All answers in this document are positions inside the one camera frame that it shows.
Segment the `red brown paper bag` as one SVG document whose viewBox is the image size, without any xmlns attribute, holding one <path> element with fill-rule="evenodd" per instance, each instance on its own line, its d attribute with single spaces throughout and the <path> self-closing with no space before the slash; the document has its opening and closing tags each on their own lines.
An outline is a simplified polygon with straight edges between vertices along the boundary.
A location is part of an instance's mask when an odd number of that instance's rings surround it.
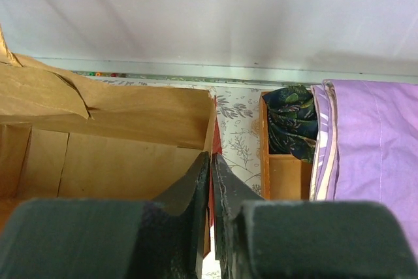
<svg viewBox="0 0 418 279">
<path fill-rule="evenodd" d="M 1 43 L 1 233 L 33 199 L 151 201 L 203 152 L 209 91 L 119 86 L 12 53 Z"/>
</svg>

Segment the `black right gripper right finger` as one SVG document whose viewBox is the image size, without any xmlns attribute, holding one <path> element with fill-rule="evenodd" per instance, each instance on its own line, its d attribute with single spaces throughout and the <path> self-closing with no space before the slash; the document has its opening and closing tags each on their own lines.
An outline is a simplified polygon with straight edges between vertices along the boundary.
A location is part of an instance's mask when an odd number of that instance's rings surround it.
<svg viewBox="0 0 418 279">
<path fill-rule="evenodd" d="M 404 232 L 383 205 L 267 201 L 212 157 L 216 259 L 223 278 L 416 278 Z"/>
</svg>

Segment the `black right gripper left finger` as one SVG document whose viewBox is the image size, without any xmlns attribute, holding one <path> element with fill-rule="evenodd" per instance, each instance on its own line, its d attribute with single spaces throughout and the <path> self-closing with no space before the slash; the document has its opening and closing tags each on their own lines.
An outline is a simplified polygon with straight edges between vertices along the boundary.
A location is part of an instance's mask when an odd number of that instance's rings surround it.
<svg viewBox="0 0 418 279">
<path fill-rule="evenodd" d="M 200 278 L 210 155 L 151 201 L 33 199 L 1 233 L 2 278 Z"/>
</svg>

